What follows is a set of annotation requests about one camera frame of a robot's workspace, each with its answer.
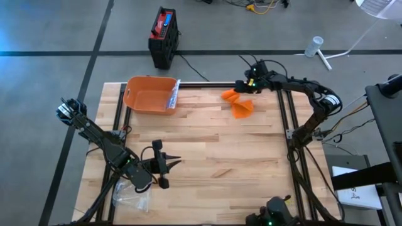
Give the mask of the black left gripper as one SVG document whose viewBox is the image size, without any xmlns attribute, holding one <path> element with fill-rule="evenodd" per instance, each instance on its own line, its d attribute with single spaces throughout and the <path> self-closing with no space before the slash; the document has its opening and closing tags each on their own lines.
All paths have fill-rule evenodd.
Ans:
<svg viewBox="0 0 402 226">
<path fill-rule="evenodd" d="M 153 173 L 159 174 L 158 184 L 162 189 L 167 189 L 170 187 L 168 179 L 165 175 L 177 164 L 181 163 L 181 160 L 173 161 L 171 163 L 166 164 L 166 160 L 169 159 L 180 159 L 180 156 L 171 156 L 166 153 L 163 154 L 161 149 L 163 148 L 162 140 L 154 140 L 152 141 L 152 149 L 154 158 L 151 160 L 151 171 Z"/>
</svg>

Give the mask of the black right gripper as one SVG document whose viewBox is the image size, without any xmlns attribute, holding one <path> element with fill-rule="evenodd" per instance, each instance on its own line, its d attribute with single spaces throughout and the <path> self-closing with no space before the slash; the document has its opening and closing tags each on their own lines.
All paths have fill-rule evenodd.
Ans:
<svg viewBox="0 0 402 226">
<path fill-rule="evenodd" d="M 236 80 L 234 91 L 237 93 L 260 94 L 262 89 L 272 89 L 271 78 L 277 75 L 274 70 L 268 70 L 263 61 L 258 61 L 244 72 L 246 80 Z M 254 80 L 254 86 L 249 86 L 248 81 Z"/>
</svg>

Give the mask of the orange elastic bandage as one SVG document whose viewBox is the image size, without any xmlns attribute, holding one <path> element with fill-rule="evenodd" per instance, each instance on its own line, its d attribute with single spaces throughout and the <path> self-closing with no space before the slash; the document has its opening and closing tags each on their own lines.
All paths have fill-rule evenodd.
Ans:
<svg viewBox="0 0 402 226">
<path fill-rule="evenodd" d="M 247 118 L 254 112 L 253 101 L 241 100 L 240 93 L 235 92 L 234 89 L 224 91 L 221 98 L 230 104 L 235 119 Z"/>
</svg>

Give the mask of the clear plastic bag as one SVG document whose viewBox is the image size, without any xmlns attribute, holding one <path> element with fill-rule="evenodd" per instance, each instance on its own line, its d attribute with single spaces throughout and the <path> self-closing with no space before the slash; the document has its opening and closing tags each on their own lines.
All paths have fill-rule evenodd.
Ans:
<svg viewBox="0 0 402 226">
<path fill-rule="evenodd" d="M 171 95 L 170 98 L 168 99 L 166 109 L 174 109 L 177 104 L 177 96 L 178 96 L 178 90 L 180 88 L 180 82 L 181 80 L 178 79 L 174 85 L 174 87 L 171 90 Z"/>
<path fill-rule="evenodd" d="M 112 194 L 112 203 L 115 207 L 130 207 L 137 211 L 148 212 L 151 200 L 151 190 L 148 188 L 142 193 L 136 192 L 136 187 L 126 179 L 119 179 Z"/>
</svg>

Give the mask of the white plastic cylinder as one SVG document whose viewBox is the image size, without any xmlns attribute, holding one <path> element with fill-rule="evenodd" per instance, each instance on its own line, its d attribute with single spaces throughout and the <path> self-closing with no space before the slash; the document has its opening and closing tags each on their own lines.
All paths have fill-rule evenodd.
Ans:
<svg viewBox="0 0 402 226">
<path fill-rule="evenodd" d="M 314 57 L 320 47 L 323 45 L 323 38 L 321 36 L 314 36 L 304 51 L 306 57 Z"/>
</svg>

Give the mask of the white stand base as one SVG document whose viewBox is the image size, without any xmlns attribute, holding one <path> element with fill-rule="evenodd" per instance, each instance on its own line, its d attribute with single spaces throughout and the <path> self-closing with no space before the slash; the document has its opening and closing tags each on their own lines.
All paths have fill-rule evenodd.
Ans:
<svg viewBox="0 0 402 226">
<path fill-rule="evenodd" d="M 373 27 L 375 27 L 375 25 L 378 23 L 378 21 L 379 21 L 379 19 L 376 19 L 375 22 L 373 22 L 373 24 L 370 25 L 370 27 L 368 27 L 368 29 L 365 30 L 365 32 L 363 32 L 362 35 L 360 35 L 360 37 L 352 44 L 352 46 L 349 49 L 347 49 L 346 51 L 343 51 L 342 53 L 325 56 L 323 54 L 323 52 L 321 51 L 321 49 L 319 49 L 319 51 L 318 51 L 318 53 L 316 55 L 319 56 L 319 58 L 321 59 L 321 61 L 323 62 L 323 64 L 327 68 L 327 70 L 328 71 L 332 70 L 332 66 L 329 63 L 329 59 L 338 58 L 338 57 L 348 55 L 363 40 L 363 38 L 373 29 Z M 304 56 L 304 52 L 303 53 L 297 53 L 296 56 Z"/>
</svg>

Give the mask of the orange plastic basin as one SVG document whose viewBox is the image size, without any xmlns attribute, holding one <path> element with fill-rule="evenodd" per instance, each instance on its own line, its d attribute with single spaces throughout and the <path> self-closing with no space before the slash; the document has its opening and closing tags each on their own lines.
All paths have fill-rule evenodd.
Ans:
<svg viewBox="0 0 402 226">
<path fill-rule="evenodd" d="M 127 82 L 123 102 L 138 114 L 170 116 L 175 113 L 175 103 L 170 101 L 177 82 L 171 77 L 132 77 Z"/>
</svg>

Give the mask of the red and black power station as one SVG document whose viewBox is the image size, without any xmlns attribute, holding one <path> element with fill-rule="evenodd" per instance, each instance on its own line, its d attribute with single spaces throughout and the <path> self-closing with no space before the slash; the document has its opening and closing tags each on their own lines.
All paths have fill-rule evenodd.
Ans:
<svg viewBox="0 0 402 226">
<path fill-rule="evenodd" d="M 148 49 L 155 68 L 168 70 L 178 47 L 176 11 L 160 6 L 148 38 Z"/>
</svg>

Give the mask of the grey cabinet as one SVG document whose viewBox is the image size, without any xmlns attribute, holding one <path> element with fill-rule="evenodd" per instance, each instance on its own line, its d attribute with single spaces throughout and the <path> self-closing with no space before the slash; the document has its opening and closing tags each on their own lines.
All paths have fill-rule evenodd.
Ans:
<svg viewBox="0 0 402 226">
<path fill-rule="evenodd" d="M 325 156 L 330 174 L 332 174 L 332 167 L 339 166 L 343 168 L 350 168 L 355 170 L 362 170 L 371 167 L 371 164 L 366 155 L 334 155 L 329 154 Z"/>
</svg>

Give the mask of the black device with green lights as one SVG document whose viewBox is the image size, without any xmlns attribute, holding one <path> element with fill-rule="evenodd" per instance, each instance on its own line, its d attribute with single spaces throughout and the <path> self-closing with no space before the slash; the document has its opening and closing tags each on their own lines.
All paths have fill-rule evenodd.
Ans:
<svg viewBox="0 0 402 226">
<path fill-rule="evenodd" d="M 290 195 L 274 196 L 260 207 L 259 215 L 252 213 L 246 217 L 246 226 L 297 226 L 300 218 L 293 217 L 286 205 L 290 198 Z"/>
</svg>

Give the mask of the black equipment cart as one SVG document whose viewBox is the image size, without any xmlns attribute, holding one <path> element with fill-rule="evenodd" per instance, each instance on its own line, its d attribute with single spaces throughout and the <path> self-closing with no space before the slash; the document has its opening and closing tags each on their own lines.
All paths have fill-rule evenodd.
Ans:
<svg viewBox="0 0 402 226">
<path fill-rule="evenodd" d="M 402 75 L 365 88 L 378 130 L 388 154 L 386 163 L 332 177 L 335 190 L 379 185 L 396 226 L 402 226 Z"/>
</svg>

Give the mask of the white printed paper sheet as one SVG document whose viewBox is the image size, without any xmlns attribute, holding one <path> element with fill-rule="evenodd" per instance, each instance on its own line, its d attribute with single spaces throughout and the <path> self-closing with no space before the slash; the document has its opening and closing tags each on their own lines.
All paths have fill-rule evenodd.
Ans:
<svg viewBox="0 0 402 226">
<path fill-rule="evenodd" d="M 402 20 L 402 0 L 354 0 L 365 13 L 379 19 Z"/>
</svg>

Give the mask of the white cardboard box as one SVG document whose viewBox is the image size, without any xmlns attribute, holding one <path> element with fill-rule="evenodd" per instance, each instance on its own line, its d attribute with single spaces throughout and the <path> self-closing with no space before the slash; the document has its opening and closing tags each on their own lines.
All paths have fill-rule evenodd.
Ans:
<svg viewBox="0 0 402 226">
<path fill-rule="evenodd" d="M 383 209 L 381 199 L 374 185 L 336 190 L 335 193 L 343 205 L 371 210 Z"/>
</svg>

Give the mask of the black aluminium table frame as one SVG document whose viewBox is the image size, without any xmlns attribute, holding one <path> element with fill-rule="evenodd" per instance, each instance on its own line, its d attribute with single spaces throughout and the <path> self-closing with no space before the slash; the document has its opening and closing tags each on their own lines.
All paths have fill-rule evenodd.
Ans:
<svg viewBox="0 0 402 226">
<path fill-rule="evenodd" d="M 225 82 L 185 82 L 172 116 L 137 114 L 123 102 L 125 85 L 105 83 L 95 122 L 105 130 L 130 126 L 126 146 L 150 158 L 160 139 L 171 156 L 180 156 L 168 174 L 170 187 L 151 187 L 149 211 L 115 207 L 111 195 L 96 215 L 83 214 L 108 180 L 102 153 L 92 146 L 86 157 L 73 220 L 78 226 L 236 226 L 273 196 L 287 196 L 291 214 L 318 220 L 313 203 L 295 184 L 287 158 L 285 131 L 303 123 L 311 110 L 303 94 L 265 91 L 253 97 L 256 110 L 235 119 L 221 93 Z"/>
</svg>

